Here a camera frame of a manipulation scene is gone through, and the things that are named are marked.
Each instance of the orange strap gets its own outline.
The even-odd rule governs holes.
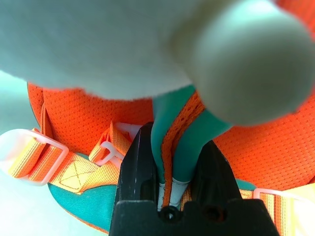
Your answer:
[[[243,199],[252,199],[253,192],[240,190]],[[290,196],[260,194],[271,219],[281,236],[312,236],[315,232],[315,184],[286,190]]]
[[[172,164],[173,156],[180,138],[192,122],[205,110],[197,92],[195,92],[183,109],[180,111],[173,124],[163,138],[161,153],[164,167],[165,192],[162,206],[168,206],[172,190]]]
[[[41,128],[41,133],[52,135],[44,105]],[[105,140],[110,141],[122,155],[126,154],[131,145],[128,135],[121,133],[111,124],[102,134],[89,160],[69,152],[49,182],[77,194],[101,185],[117,184],[119,169],[114,164],[107,162],[99,167],[92,162],[103,159],[108,154],[107,149],[101,147],[101,143]],[[52,168],[61,151],[57,147],[43,144],[32,138],[9,169],[9,173],[15,178],[28,175],[29,180],[41,181]]]

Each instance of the grey floor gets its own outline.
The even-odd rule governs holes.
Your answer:
[[[26,82],[0,71],[0,134],[37,127]],[[103,236],[65,212],[48,187],[36,187],[0,171],[1,236]]]

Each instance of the screw hole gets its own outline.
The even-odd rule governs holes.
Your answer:
[[[205,208],[204,215],[208,220],[215,222],[223,222],[226,219],[226,210],[223,210],[216,206],[209,206]]]
[[[181,219],[180,212],[173,206],[164,207],[160,211],[159,216],[166,223],[176,223]]]

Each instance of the orange mesh fabric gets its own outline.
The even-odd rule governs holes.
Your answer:
[[[105,100],[82,89],[63,91],[28,85],[30,103],[40,121],[43,102],[56,141],[72,152],[88,155],[110,122],[143,125],[153,121],[152,100]]]
[[[236,178],[286,190],[315,175],[315,94],[294,115],[253,128],[234,127],[215,139]]]
[[[161,150],[164,167],[165,192],[162,206],[168,206],[172,190],[172,164],[177,144],[191,123],[205,110],[197,92],[195,92],[174,120],[163,138]]]

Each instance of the teal fabric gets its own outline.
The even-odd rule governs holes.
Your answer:
[[[116,185],[101,186],[78,195],[48,184],[49,190],[62,208],[78,218],[109,231]]]
[[[163,138],[194,92],[194,87],[189,86],[153,99],[154,124],[151,132],[151,144],[160,183],[164,183],[164,167],[161,157]],[[179,140],[173,159],[173,177],[181,182],[190,181],[202,147],[231,127],[231,124],[204,111]]]
[[[239,189],[243,189],[247,191],[254,191],[256,189],[256,186],[253,185],[252,183],[249,183],[240,179],[237,179],[236,182]]]
[[[203,146],[231,127],[208,111],[201,113],[177,145],[173,159],[173,177],[181,182],[191,181]]]
[[[189,86],[153,99],[154,124],[151,131],[151,147],[160,183],[164,183],[164,168],[161,158],[163,138],[194,92],[194,87]]]

